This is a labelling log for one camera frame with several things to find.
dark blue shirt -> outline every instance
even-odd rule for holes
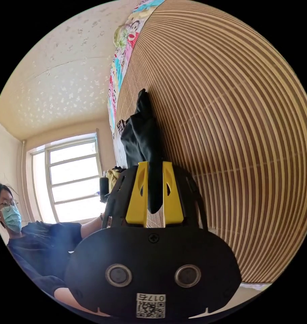
[[[23,271],[43,291],[54,295],[66,287],[65,270],[72,252],[81,242],[79,223],[28,223],[23,237],[10,239],[8,249]]]

yellow cloth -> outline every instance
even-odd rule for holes
[[[109,179],[109,193],[111,193],[117,179],[120,176],[120,172],[116,170],[108,170],[106,177]]]

window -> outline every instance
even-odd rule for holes
[[[97,195],[101,173],[95,134],[34,152],[32,179],[42,221],[85,222],[104,212]]]

bamboo mat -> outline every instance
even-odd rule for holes
[[[307,96],[288,63],[238,19],[166,0],[139,35],[117,121],[142,88],[169,160],[194,176],[243,281],[273,282],[307,233]],[[114,146],[123,165],[117,131]],[[160,213],[149,225],[162,226]]]

textured ceiling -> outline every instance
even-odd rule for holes
[[[22,59],[0,96],[0,123],[23,140],[107,117],[113,36],[139,0],[101,4],[70,18]]]

